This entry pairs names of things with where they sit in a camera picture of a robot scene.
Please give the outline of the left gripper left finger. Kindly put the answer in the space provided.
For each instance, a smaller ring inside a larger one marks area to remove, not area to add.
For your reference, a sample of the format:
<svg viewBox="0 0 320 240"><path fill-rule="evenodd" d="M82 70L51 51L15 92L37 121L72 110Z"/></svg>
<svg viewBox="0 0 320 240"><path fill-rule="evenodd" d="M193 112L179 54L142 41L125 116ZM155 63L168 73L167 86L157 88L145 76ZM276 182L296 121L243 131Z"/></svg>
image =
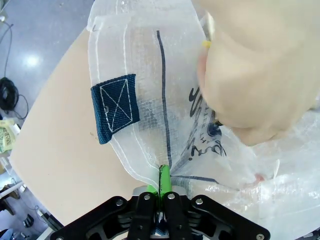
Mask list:
<svg viewBox="0 0 320 240"><path fill-rule="evenodd" d="M155 225L159 190L152 185L135 189L129 199L113 196L95 209L62 227L52 240L113 240L127 233L128 240L148 240Z"/></svg>

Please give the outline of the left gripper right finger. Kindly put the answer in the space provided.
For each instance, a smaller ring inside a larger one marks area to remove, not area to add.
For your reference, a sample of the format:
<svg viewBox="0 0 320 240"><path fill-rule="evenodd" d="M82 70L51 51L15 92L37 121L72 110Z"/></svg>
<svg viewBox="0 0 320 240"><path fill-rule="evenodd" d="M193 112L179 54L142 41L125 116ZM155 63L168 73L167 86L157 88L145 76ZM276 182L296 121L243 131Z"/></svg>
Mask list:
<svg viewBox="0 0 320 240"><path fill-rule="evenodd" d="M269 240L264 227L206 195L189 199L173 191L170 167L159 168L159 196L171 240Z"/></svg>

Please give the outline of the person's right hand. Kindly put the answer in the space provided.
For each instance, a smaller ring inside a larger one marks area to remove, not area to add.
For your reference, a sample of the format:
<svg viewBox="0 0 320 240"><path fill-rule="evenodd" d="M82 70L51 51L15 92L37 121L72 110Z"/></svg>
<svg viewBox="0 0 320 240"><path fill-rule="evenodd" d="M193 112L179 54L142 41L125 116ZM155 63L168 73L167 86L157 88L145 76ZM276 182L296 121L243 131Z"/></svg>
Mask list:
<svg viewBox="0 0 320 240"><path fill-rule="evenodd" d="M317 0L201 0L214 33L198 79L218 121L254 146L320 106Z"/></svg>

